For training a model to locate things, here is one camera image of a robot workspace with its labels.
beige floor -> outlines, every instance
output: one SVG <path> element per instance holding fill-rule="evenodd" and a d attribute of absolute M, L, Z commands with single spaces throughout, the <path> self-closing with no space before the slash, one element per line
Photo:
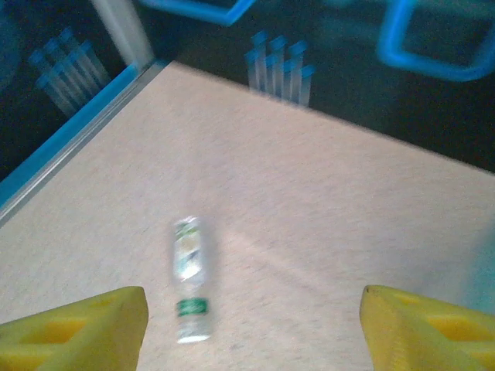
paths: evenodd
<path fill-rule="evenodd" d="M 190 213 L 218 292 L 184 346 L 168 226 Z M 369 370 L 364 285 L 476 306 L 494 213 L 492 175 L 173 63 L 0 229 L 0 322 L 138 284 L 140 370 Z"/>

green bottle label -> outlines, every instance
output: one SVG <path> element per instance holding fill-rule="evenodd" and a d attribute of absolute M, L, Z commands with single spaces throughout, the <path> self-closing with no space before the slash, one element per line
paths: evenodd
<path fill-rule="evenodd" d="M 194 298 L 181 300 L 177 303 L 179 317 L 183 315 L 205 315 L 208 313 L 208 300 L 203 298 Z"/>

test tube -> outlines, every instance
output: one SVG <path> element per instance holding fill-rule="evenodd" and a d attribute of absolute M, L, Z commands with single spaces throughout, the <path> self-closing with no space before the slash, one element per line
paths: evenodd
<path fill-rule="evenodd" d="M 73 95 L 77 96 L 78 100 L 81 100 L 84 103 L 88 98 L 91 98 L 89 91 L 87 92 L 84 89 L 84 85 L 87 85 L 87 83 L 77 71 L 76 67 L 69 62 L 65 52 L 60 48 L 59 43 L 55 39 L 51 39 L 46 43 L 45 50 L 56 64 L 60 65 L 60 76 L 67 80 L 67 85 L 73 90 Z"/>
<path fill-rule="evenodd" d="M 62 44 L 70 50 L 70 53 L 73 54 L 73 59 L 77 61 L 77 66 L 81 70 L 82 74 L 95 85 L 100 84 L 101 87 L 104 87 L 109 80 L 108 74 L 103 66 L 101 66 L 102 70 L 98 70 L 97 66 L 91 62 L 87 52 L 90 49 L 90 44 L 88 43 L 81 46 L 76 40 L 76 37 L 70 27 L 65 28 L 60 33 L 59 39 Z"/>
<path fill-rule="evenodd" d="M 275 74 L 273 69 L 275 68 L 275 61 L 277 58 L 273 55 L 267 56 L 265 58 L 266 65 L 266 85 L 265 93 L 273 95 L 275 94 Z"/>
<path fill-rule="evenodd" d="M 258 52 L 256 50 L 251 50 L 247 52 L 244 57 L 246 58 L 247 64 L 247 80 L 249 81 L 249 88 L 251 90 L 259 90 L 259 76 L 258 69 L 256 68 L 256 61 L 258 59 Z"/>
<path fill-rule="evenodd" d="M 282 99 L 291 100 L 292 96 L 292 70 L 294 68 L 294 63 L 292 60 L 287 60 L 284 62 L 284 83 L 282 84 Z"/>
<path fill-rule="evenodd" d="M 291 59 L 294 63 L 291 75 L 292 95 L 291 100 L 295 103 L 299 102 L 299 95 L 301 93 L 301 69 L 304 60 L 304 52 L 306 51 L 306 43 L 299 41 L 296 44 L 290 46 L 288 51 L 291 54 Z"/>
<path fill-rule="evenodd" d="M 301 92 L 299 94 L 299 104 L 308 107 L 311 93 L 311 76 L 315 73 L 312 65 L 304 66 L 301 69 Z"/>
<path fill-rule="evenodd" d="M 284 48 L 287 44 L 284 36 L 279 36 L 270 42 L 271 52 L 275 56 L 275 66 L 272 70 L 274 76 L 274 95 L 282 98 L 284 89 Z"/>
<path fill-rule="evenodd" d="M 75 106 L 72 105 L 65 94 L 60 91 L 60 88 L 53 83 L 46 73 L 42 74 L 36 81 L 36 86 L 43 90 L 67 117 L 71 117 L 76 113 L 77 109 Z"/>
<path fill-rule="evenodd" d="M 258 58 L 256 59 L 256 69 L 258 70 L 259 76 L 259 88 L 261 91 L 266 91 L 266 40 L 267 35 L 265 31 L 260 31 L 251 40 L 254 44 L 254 50 L 258 53 Z"/>
<path fill-rule="evenodd" d="M 46 78 L 49 80 L 49 87 L 47 87 L 47 89 L 51 89 L 50 92 L 53 90 L 56 94 L 69 99 L 68 97 L 72 95 L 71 89 L 65 80 L 60 76 L 60 73 L 56 73 L 54 69 L 52 69 L 42 52 L 35 50 L 29 57 L 28 61 L 29 64 L 34 66 L 41 74 L 46 75 Z"/>
<path fill-rule="evenodd" d="M 77 89 L 78 87 L 74 86 L 73 83 L 68 83 L 63 77 L 67 77 L 68 73 L 65 71 L 65 68 L 62 63 L 56 63 L 55 66 L 52 68 L 52 72 L 49 74 L 49 77 L 56 77 L 57 79 L 61 79 L 65 85 L 63 86 L 63 89 L 61 89 L 66 97 L 69 99 L 72 99 L 77 107 L 82 107 L 86 104 L 87 98 L 82 94 L 82 91 L 80 89 Z"/>
<path fill-rule="evenodd" d="M 96 56 L 89 41 L 80 44 L 81 57 L 87 59 L 91 74 L 97 79 L 101 87 L 105 87 L 110 81 L 108 73 Z"/>
<path fill-rule="evenodd" d="M 80 78 L 84 81 L 84 86 L 90 92 L 90 95 L 94 97 L 96 94 L 98 94 L 98 92 L 100 91 L 100 87 L 98 86 L 97 81 L 94 79 L 91 73 L 88 70 L 85 70 L 80 65 L 80 57 L 77 50 L 73 50 L 72 52 L 70 52 L 67 57 L 70 61 L 70 64 L 78 69 Z"/>
<path fill-rule="evenodd" d="M 31 56 L 28 58 L 28 62 L 31 66 L 35 67 L 39 73 L 48 73 L 52 68 L 46 60 L 44 54 L 39 50 L 32 52 Z"/>

blue frame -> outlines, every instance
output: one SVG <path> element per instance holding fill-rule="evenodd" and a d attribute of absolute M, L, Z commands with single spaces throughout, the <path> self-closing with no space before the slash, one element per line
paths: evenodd
<path fill-rule="evenodd" d="M 222 26 L 233 25 L 256 0 L 238 0 L 232 8 L 224 8 L 191 0 L 139 0 L 150 8 L 199 19 Z"/>
<path fill-rule="evenodd" d="M 65 147 L 113 99 L 138 76 L 134 65 L 128 66 L 72 118 L 36 149 L 21 165 L 0 182 L 0 207 L 14 196 L 48 161 Z"/>
<path fill-rule="evenodd" d="M 468 67 L 443 63 L 402 50 L 402 43 L 416 0 L 394 0 L 387 9 L 378 40 L 378 58 L 385 64 L 455 82 L 478 80 L 495 67 L 495 23 Z"/>

plastic bottle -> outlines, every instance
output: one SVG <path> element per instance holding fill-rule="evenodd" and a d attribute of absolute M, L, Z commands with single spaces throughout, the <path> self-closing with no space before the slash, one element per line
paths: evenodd
<path fill-rule="evenodd" d="M 178 343 L 200 342 L 210 337 L 205 298 L 209 278 L 207 244 L 200 220 L 189 216 L 174 225 L 173 276 L 180 296 Z"/>

